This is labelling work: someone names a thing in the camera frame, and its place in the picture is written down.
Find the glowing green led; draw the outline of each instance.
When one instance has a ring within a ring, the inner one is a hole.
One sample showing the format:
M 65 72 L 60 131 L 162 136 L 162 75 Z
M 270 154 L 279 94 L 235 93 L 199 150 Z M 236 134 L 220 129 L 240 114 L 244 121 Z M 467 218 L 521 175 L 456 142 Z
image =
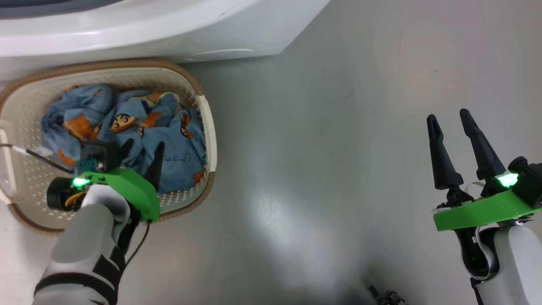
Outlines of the glowing green led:
M 499 182 L 505 187 L 511 187 L 516 182 L 518 182 L 518 175 L 517 174 L 508 174 L 504 175 L 502 177 L 497 178 L 499 179 Z
M 80 188 L 84 185 L 87 185 L 89 184 L 91 181 L 90 180 L 86 180 L 86 179 L 83 179 L 83 178 L 75 178 L 72 182 L 73 186 L 76 187 L 76 188 Z

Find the white plastic basket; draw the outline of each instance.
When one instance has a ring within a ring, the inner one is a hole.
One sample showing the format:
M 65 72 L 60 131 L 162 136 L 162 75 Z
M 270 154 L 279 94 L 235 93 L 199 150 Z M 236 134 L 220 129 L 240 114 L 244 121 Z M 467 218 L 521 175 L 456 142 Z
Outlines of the white plastic basket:
M 33 149 L 42 145 L 40 121 L 69 86 L 109 84 L 114 89 L 146 88 L 178 94 L 186 106 L 198 108 L 203 122 L 207 165 L 200 182 L 188 190 L 160 195 L 160 220 L 185 214 L 209 194 L 215 179 L 217 148 L 209 103 L 197 81 L 181 67 L 157 60 L 88 63 L 30 75 L 0 92 L 0 141 Z M 73 213 L 52 211 L 45 200 L 50 181 L 66 174 L 28 155 L 0 149 L 0 199 L 27 228 L 58 235 Z

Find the black cable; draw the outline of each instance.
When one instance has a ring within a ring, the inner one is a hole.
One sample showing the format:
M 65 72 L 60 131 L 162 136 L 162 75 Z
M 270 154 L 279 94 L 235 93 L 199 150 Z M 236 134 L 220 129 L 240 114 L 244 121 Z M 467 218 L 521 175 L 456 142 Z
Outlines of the black cable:
M 147 230 L 145 231 L 145 235 L 143 235 L 143 239 L 141 240 L 141 242 L 139 243 L 139 245 L 137 246 L 137 248 L 135 249 L 135 251 L 132 253 L 132 255 L 130 256 L 130 258 L 128 259 L 128 261 L 126 262 L 126 265 L 124 267 L 124 269 L 126 270 L 126 268 L 128 267 L 128 264 L 130 264 L 130 262 L 132 261 L 132 258 L 134 258 L 134 256 L 136 256 L 137 252 L 139 251 L 139 248 L 141 248 L 141 245 L 143 245 L 143 242 L 145 241 L 145 239 L 147 238 L 147 234 L 149 233 L 149 228 L 151 227 L 151 222 L 150 221 L 147 221 Z
M 0 147 L 9 147 L 9 148 L 15 149 L 15 147 L 14 147 L 13 144 L 8 144 L 8 143 L 0 143 Z M 20 151 L 21 148 L 19 148 L 19 147 L 17 147 L 17 148 L 18 148 L 18 149 L 15 149 L 15 150 L 17 150 L 17 151 L 19 151 L 19 152 L 21 153 L 21 151 Z M 49 160 L 49 159 L 43 157 L 42 155 L 40 155 L 40 154 L 38 154 L 38 153 L 36 153 L 36 152 L 30 150 L 30 149 L 24 149 L 24 152 L 27 153 L 27 154 L 29 154 L 30 156 L 32 156 L 32 157 L 34 157 L 34 158 L 37 158 L 37 159 L 39 159 L 39 160 L 41 160 L 41 161 L 47 163 L 48 165 L 50 165 L 50 166 L 52 166 L 52 167 L 54 167 L 54 168 L 57 168 L 57 169 L 59 169 L 59 170 L 65 172 L 65 173 L 73 174 L 73 173 L 75 172 L 74 170 L 69 169 L 69 168 L 65 168 L 64 166 L 62 166 L 62 165 L 60 165 L 60 164 L 57 164 L 57 163 L 55 163 L 55 162 L 53 162 L 53 161 L 51 161 L 51 160 Z

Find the floor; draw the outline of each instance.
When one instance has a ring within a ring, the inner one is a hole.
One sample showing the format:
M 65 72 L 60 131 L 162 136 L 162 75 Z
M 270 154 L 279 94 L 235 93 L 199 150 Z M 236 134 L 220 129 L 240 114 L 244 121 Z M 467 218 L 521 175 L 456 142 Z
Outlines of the floor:
M 281 55 L 186 66 L 213 111 L 216 182 L 196 210 L 152 225 L 119 304 L 365 304 L 369 284 L 411 305 L 474 304 L 457 240 L 431 218 L 445 192 L 425 119 L 437 115 L 467 183 L 462 107 L 506 166 L 540 162 L 541 9 L 332 0 Z M 0 207 L 0 240 L 0 295 L 28 304 L 55 239 Z

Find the washing machine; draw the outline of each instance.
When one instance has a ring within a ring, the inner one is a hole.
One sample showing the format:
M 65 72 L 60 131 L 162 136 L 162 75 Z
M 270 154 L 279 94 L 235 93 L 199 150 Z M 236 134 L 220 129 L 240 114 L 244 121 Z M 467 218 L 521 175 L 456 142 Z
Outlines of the washing machine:
M 329 0 L 0 0 L 0 83 L 91 61 L 281 53 Z

